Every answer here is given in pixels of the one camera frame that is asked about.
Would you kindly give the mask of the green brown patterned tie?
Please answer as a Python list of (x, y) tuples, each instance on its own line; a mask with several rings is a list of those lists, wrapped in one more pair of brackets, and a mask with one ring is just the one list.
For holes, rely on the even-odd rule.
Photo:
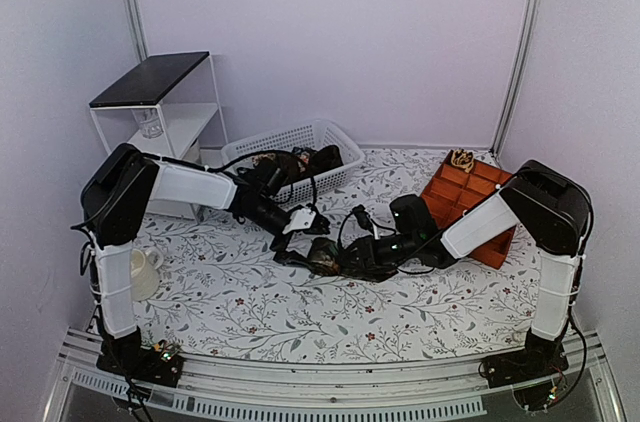
[[(307, 255), (309, 270), (320, 276), (341, 276), (342, 275), (342, 250), (337, 242), (333, 242), (328, 238), (318, 237), (311, 246)], [(384, 280), (362, 280), (368, 282), (383, 282), (398, 274), (397, 268), (392, 263), (381, 262), (376, 259), (379, 266), (385, 269)]]

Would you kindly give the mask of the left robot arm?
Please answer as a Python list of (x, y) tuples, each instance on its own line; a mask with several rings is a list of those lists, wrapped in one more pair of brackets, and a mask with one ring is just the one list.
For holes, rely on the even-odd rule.
[(147, 217), (200, 222), (206, 211), (227, 212), (271, 234), (274, 251), (285, 249), (296, 233), (325, 231), (315, 203), (286, 210), (276, 201), (287, 180), (278, 155), (257, 152), (251, 167), (242, 158), (209, 167), (123, 143), (85, 185), (83, 219), (72, 228), (87, 237), (93, 251), (89, 267), (103, 339), (111, 361), (126, 375), (141, 375), (149, 365), (139, 347), (129, 268), (133, 242)]

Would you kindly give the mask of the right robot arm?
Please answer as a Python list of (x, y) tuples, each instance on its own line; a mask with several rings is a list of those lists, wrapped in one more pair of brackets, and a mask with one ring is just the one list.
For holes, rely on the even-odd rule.
[(449, 226), (437, 227), (425, 200), (410, 194), (390, 204), (395, 234), (356, 239), (339, 246), (344, 277), (384, 281), (411, 259), (444, 269), (516, 226), (532, 237), (541, 275), (537, 307), (517, 357), (517, 369), (537, 378), (552, 366), (579, 292), (586, 245), (594, 225), (588, 192), (536, 160), (467, 209)]

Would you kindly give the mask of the floral table mat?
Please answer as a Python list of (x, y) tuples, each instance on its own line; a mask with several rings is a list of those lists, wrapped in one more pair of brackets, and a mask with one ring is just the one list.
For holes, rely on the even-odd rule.
[(292, 363), (381, 363), (513, 350), (538, 298), (535, 244), (517, 229), (505, 263), (416, 262), (369, 283), (277, 264), (271, 236), (221, 211), (201, 222), (147, 215), (136, 247), (164, 256), (161, 284), (134, 306), (145, 343), (186, 353)]

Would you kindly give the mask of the dark red patterned tie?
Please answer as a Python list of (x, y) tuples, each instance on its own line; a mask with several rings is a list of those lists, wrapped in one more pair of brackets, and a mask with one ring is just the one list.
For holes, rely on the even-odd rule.
[(299, 180), (305, 176), (306, 163), (293, 153), (282, 153), (277, 155), (280, 169), (285, 173), (290, 181)]

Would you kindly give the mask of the cream paisley tie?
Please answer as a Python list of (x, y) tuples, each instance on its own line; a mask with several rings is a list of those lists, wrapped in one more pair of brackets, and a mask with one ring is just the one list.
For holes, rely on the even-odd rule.
[(278, 155), (274, 152), (260, 153), (252, 157), (253, 167), (259, 170), (275, 170), (280, 167)]

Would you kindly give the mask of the black shiny tie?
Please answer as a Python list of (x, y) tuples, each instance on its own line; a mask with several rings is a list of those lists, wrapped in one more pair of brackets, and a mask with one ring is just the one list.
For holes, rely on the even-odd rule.
[(317, 176), (344, 165), (340, 149), (337, 145), (327, 145), (318, 151), (310, 153), (307, 160), (306, 173), (309, 176)]

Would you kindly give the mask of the white plastic basket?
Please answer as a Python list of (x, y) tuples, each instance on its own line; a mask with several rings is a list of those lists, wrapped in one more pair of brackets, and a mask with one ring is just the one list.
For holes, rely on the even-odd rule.
[(336, 124), (325, 119), (262, 132), (225, 145), (224, 162), (249, 158), (240, 167), (254, 168), (271, 158), (286, 174), (284, 186), (275, 196), (283, 204), (304, 203), (342, 187), (365, 159), (360, 147)]

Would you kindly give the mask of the rolled beige patterned tie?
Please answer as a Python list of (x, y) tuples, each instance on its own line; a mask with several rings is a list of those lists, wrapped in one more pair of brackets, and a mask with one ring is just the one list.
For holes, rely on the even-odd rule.
[(454, 149), (448, 157), (448, 163), (459, 170), (469, 174), (474, 167), (475, 157), (471, 151), (462, 148)]

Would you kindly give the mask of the cream ceramic mug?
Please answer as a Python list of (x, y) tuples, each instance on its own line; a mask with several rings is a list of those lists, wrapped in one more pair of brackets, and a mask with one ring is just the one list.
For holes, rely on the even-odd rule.
[(147, 300), (156, 293), (160, 286), (159, 268), (163, 262), (163, 254), (155, 247), (131, 251), (131, 292), (134, 302)]

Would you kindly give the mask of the clear drinking glass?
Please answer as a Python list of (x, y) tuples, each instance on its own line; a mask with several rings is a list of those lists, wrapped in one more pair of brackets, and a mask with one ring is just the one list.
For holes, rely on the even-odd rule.
[(157, 109), (134, 109), (132, 114), (143, 138), (154, 139), (160, 137), (164, 133)]

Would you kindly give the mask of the white shelf with black top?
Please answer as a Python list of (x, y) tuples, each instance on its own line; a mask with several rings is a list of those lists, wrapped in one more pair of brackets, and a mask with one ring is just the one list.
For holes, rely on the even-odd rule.
[[(145, 108), (158, 110), (160, 137), (141, 136), (132, 111)], [(127, 142), (143, 152), (200, 164), (200, 139), (213, 120), (228, 139), (207, 51), (150, 56), (92, 100), (89, 110), (107, 152)]]

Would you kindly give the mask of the metal front rail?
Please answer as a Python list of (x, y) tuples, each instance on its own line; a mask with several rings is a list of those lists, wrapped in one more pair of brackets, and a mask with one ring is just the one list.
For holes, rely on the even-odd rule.
[(188, 355), (176, 387), (128, 384), (97, 366), (95, 334), (69, 330), (47, 421), (626, 421), (598, 334), (565, 338), (568, 367), (501, 387), (482, 356), (313, 365)]

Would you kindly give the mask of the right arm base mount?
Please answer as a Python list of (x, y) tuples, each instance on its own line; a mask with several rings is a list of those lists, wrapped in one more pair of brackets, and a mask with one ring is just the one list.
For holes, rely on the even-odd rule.
[(525, 347), (513, 352), (487, 356), (478, 366), (478, 375), (490, 388), (533, 382), (548, 377), (544, 383), (529, 385), (513, 392), (516, 404), (526, 412), (545, 412), (566, 400), (577, 388), (586, 369), (588, 349), (581, 338), (582, 353), (578, 375), (569, 383), (565, 371), (568, 357), (561, 342), (542, 340), (527, 342)]

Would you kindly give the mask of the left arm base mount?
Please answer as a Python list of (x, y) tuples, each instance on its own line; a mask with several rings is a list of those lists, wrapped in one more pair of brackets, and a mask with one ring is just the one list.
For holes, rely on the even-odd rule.
[(133, 381), (176, 388), (182, 375), (184, 358), (174, 348), (145, 348), (140, 342), (104, 340), (96, 367)]

